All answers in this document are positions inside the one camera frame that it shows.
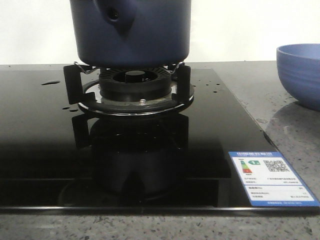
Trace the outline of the light blue bowl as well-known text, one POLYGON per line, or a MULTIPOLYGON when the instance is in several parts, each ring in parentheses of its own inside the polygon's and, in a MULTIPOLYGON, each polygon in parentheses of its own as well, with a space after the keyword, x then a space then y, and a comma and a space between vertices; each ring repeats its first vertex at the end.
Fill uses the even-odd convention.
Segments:
POLYGON ((277 73, 282 86, 300 105, 320 109, 320 45, 298 43, 276 49, 277 73))

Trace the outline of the black pot support grate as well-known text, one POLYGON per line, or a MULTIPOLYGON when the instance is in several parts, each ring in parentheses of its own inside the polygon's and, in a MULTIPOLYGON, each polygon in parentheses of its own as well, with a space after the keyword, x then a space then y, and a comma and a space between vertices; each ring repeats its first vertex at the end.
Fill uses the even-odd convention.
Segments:
MULTIPOLYGON (((105 68, 109 69, 147 69, 147 68, 105 68)), ((75 62, 64 66, 63 73, 68 102, 78 104, 83 112, 106 116, 150 116, 169 112, 179 112, 188 108, 194 100, 194 88, 191 85, 191 68, 183 62, 159 67, 171 75, 171 91, 160 98, 139 101, 116 101, 103 97, 100 93, 99 74, 97 80, 82 83, 82 74, 89 75, 96 69, 89 65, 75 62)))

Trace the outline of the dark blue cooking pot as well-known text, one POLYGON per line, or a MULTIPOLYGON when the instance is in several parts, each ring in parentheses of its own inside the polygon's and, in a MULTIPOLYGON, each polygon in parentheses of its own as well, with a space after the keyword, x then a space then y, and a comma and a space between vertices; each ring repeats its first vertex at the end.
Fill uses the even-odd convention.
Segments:
POLYGON ((160 67, 190 53, 190 0, 71 0, 79 59, 106 68, 160 67))

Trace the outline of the black glass gas stove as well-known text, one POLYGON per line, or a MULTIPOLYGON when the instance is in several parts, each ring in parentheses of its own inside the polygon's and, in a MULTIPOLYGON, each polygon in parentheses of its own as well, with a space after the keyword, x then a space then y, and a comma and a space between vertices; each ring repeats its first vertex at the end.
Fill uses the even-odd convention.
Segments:
POLYGON ((191 72, 193 104, 163 117, 97 118, 60 70, 0 75, 0 210, 116 215, 317 215, 252 206, 229 152, 279 152, 217 74, 191 72))

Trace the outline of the blue energy label sticker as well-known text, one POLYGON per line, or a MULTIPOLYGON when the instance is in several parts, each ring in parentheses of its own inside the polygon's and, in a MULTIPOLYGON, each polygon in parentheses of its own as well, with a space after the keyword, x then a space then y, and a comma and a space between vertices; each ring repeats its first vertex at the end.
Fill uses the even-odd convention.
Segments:
POLYGON ((319 207, 320 202, 278 151, 230 151, 254 207, 319 207))

